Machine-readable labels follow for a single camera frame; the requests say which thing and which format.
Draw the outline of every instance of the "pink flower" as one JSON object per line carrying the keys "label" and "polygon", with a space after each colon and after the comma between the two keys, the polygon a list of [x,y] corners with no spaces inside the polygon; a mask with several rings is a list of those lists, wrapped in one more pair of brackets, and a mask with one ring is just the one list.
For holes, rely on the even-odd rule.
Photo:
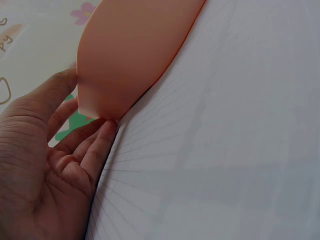
{"label": "pink flower", "polygon": [[81,10],[73,10],[71,12],[71,16],[78,18],[78,20],[75,21],[75,24],[84,25],[89,20],[91,14],[95,9],[96,7],[93,6],[90,2],[85,2],[81,5]]}

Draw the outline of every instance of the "hand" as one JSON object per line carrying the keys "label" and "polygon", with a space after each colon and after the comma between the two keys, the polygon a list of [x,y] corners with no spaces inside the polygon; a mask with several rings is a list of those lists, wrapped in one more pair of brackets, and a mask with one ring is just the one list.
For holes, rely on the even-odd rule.
{"label": "hand", "polygon": [[76,85],[74,68],[57,73],[0,115],[0,239],[84,236],[117,125],[98,119],[48,147],[78,108],[62,103]]}

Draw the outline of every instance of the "white surface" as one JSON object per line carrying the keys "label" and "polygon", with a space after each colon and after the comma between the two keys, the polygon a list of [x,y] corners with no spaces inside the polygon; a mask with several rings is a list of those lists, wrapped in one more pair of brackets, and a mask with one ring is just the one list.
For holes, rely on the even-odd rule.
{"label": "white surface", "polygon": [[209,0],[122,121],[87,239],[320,239],[319,22],[318,0]]}

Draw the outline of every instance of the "green shape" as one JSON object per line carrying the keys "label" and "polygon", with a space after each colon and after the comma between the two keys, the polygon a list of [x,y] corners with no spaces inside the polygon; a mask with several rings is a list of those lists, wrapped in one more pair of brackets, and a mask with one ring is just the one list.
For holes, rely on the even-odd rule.
{"label": "green shape", "polygon": [[[72,94],[70,94],[69,96],[66,97],[65,101],[70,100],[70,99],[74,99],[74,96]],[[82,127],[90,122],[93,121],[93,119],[87,119],[86,116],[79,114],[78,111],[76,111],[76,113],[74,113],[69,119],[69,129],[65,130],[65,131],[61,131],[58,132],[55,135],[55,140],[56,141],[61,141],[62,139],[64,139],[69,133],[71,133],[73,130]]]}

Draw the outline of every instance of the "heart outline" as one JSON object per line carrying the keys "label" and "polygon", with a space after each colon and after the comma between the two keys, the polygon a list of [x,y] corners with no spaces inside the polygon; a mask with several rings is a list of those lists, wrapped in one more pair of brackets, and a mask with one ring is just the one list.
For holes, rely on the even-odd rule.
{"label": "heart outline", "polygon": [[5,79],[4,77],[0,77],[0,83],[1,83],[1,81],[4,81],[4,83],[6,84],[6,87],[8,89],[8,93],[9,93],[9,97],[5,101],[0,101],[0,105],[6,104],[11,99],[11,89],[10,89],[10,86],[9,86],[7,79]]}
{"label": "heart outline", "polygon": [[8,22],[8,19],[5,17],[4,19],[2,19],[2,20],[0,21],[0,26],[6,25],[7,22]]}

